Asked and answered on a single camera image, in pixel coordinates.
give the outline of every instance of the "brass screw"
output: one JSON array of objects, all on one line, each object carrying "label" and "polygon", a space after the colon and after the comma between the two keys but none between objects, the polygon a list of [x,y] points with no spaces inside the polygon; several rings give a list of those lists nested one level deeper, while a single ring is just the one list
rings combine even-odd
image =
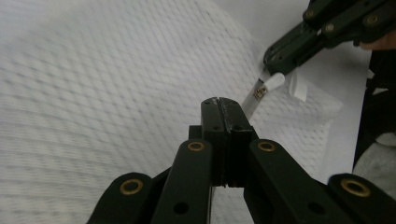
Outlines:
[{"label": "brass screw", "polygon": [[143,188],[143,182],[139,179],[125,180],[120,186],[120,192],[124,195],[136,194]]},{"label": "brass screw", "polygon": [[371,194],[369,188],[354,179],[342,179],[341,187],[343,187],[343,189],[348,191],[349,193],[362,198],[368,197]]},{"label": "brass screw", "polygon": [[307,19],[310,19],[310,18],[312,18],[313,16],[314,16],[314,10],[308,9],[308,10],[305,12],[305,17],[306,17]]},{"label": "brass screw", "polygon": [[276,149],[276,147],[273,144],[269,143],[269,142],[260,142],[257,145],[257,147],[260,150],[263,150],[263,151],[266,151],[266,152],[272,152],[272,151],[275,151],[275,149]]},{"label": "brass screw", "polygon": [[205,148],[205,145],[201,142],[191,142],[187,145],[187,148],[191,151],[201,151]]},{"label": "brass screw", "polygon": [[325,27],[326,32],[332,32],[334,30],[334,25],[332,23],[329,23]]},{"label": "brass screw", "polygon": [[378,21],[378,16],[377,15],[371,15],[367,18],[367,23],[370,25],[375,24]]},{"label": "brass screw", "polygon": [[267,93],[267,89],[260,87],[254,91],[253,96],[256,98],[256,100],[260,100],[265,95],[265,93]]}]

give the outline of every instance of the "small metal object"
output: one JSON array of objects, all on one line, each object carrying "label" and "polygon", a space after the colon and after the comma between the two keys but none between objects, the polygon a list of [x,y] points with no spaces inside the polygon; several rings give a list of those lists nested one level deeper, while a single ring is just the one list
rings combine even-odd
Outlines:
[{"label": "small metal object", "polygon": [[329,23],[325,27],[326,32],[332,32],[334,30],[334,25],[332,23]]},{"label": "small metal object", "polygon": [[311,19],[313,16],[314,16],[314,10],[308,9],[308,10],[305,12],[305,17],[306,17],[307,19]]},{"label": "small metal object", "polygon": [[378,16],[377,15],[371,15],[367,18],[367,23],[368,24],[375,24],[378,21]]},{"label": "small metal object", "polygon": [[354,179],[342,179],[341,187],[343,187],[343,189],[348,191],[349,193],[362,198],[368,197],[371,194],[369,188]]},{"label": "small metal object", "polygon": [[244,113],[246,114],[247,118],[249,119],[253,112],[256,110],[257,106],[259,105],[261,99],[256,97],[256,91],[262,87],[264,82],[258,78],[250,92],[248,93],[247,97],[245,98],[244,102],[241,104]]},{"label": "small metal object", "polygon": [[124,195],[136,194],[143,188],[143,182],[139,179],[129,179],[124,181],[120,186],[120,191]]},{"label": "small metal object", "polygon": [[275,151],[276,147],[269,143],[269,142],[260,142],[257,147],[262,150],[262,151],[266,151],[266,152],[272,152]]},{"label": "small metal object", "polygon": [[205,145],[200,142],[191,142],[187,145],[187,148],[191,151],[201,151],[205,148]]},{"label": "small metal object", "polygon": [[254,91],[253,96],[256,98],[256,100],[260,100],[267,92],[267,89],[265,89],[264,86],[261,86]]}]

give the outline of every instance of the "black metal bracket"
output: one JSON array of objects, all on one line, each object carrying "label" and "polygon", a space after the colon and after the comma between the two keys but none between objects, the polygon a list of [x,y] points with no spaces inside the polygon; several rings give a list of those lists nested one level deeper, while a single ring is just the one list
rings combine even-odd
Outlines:
[{"label": "black metal bracket", "polygon": [[286,75],[324,48],[377,40],[396,28],[396,1],[311,0],[303,19],[265,52],[270,74]]},{"label": "black metal bracket", "polygon": [[88,223],[209,223],[212,188],[244,188],[255,223],[396,223],[396,202],[367,180],[312,179],[277,142],[259,139],[241,106],[202,102],[172,167],[154,178],[130,173],[103,194]]}]

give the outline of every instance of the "white cloth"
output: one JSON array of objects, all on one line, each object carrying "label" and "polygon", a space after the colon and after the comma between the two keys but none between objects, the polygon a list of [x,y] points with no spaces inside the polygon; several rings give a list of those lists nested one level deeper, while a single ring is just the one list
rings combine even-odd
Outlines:
[{"label": "white cloth", "polygon": [[[259,45],[205,0],[3,1],[0,29],[1,223],[86,222],[119,175],[172,164],[203,100],[242,103],[261,72]],[[340,106],[285,85],[251,123],[313,175]],[[213,223],[251,222],[241,195],[218,190]]]},{"label": "white cloth", "polygon": [[359,158],[353,174],[371,181],[396,200],[396,147],[373,143]]}]

